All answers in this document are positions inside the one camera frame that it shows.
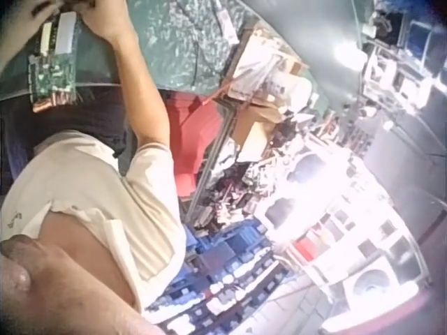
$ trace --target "white t-shirt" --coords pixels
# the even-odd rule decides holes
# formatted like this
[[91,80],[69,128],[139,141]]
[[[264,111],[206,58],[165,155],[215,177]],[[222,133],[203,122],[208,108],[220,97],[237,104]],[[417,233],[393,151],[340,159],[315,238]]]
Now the white t-shirt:
[[13,184],[1,208],[1,240],[37,238],[49,211],[76,216],[112,253],[141,312],[182,266],[186,233],[179,219],[170,150],[138,150],[127,175],[111,148],[75,131],[56,134]]

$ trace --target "circuit board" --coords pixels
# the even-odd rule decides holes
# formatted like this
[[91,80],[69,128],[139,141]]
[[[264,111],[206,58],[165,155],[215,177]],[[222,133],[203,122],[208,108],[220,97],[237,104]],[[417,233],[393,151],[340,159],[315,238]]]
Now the circuit board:
[[76,46],[80,32],[75,12],[43,25],[36,51],[29,56],[28,82],[34,112],[76,101]]

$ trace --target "cardboard box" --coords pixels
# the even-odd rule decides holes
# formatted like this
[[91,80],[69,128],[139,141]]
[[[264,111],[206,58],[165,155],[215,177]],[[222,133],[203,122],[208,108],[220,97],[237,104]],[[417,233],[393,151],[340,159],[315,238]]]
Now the cardboard box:
[[256,162],[262,159],[272,139],[276,125],[283,118],[278,109],[250,105],[240,110],[232,138],[240,145],[238,162]]
[[[282,39],[258,23],[245,30],[222,86],[228,85],[226,95],[231,99],[282,107],[305,67]],[[248,68],[252,71],[245,74]]]

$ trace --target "man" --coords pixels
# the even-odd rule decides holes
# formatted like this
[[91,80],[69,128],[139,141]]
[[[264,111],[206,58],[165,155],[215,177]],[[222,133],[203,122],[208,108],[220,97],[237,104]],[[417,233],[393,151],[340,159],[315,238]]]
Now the man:
[[[1,25],[0,71],[60,5],[16,1]],[[57,132],[35,148],[1,208],[1,317],[20,334],[156,334],[138,313],[178,273],[186,246],[168,116],[126,2],[96,0],[80,12],[115,51],[138,150],[121,177],[95,131],[48,127]]]

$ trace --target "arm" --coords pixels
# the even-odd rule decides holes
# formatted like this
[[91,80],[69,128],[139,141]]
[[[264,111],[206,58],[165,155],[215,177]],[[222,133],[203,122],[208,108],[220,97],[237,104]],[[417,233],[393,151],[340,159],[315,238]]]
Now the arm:
[[147,70],[125,0],[96,0],[94,8],[81,3],[78,11],[84,23],[115,51],[127,117],[138,146],[159,143],[168,147],[168,114]]
[[127,117],[138,146],[160,143],[169,147],[169,118],[141,53],[138,39],[123,35],[113,45]]

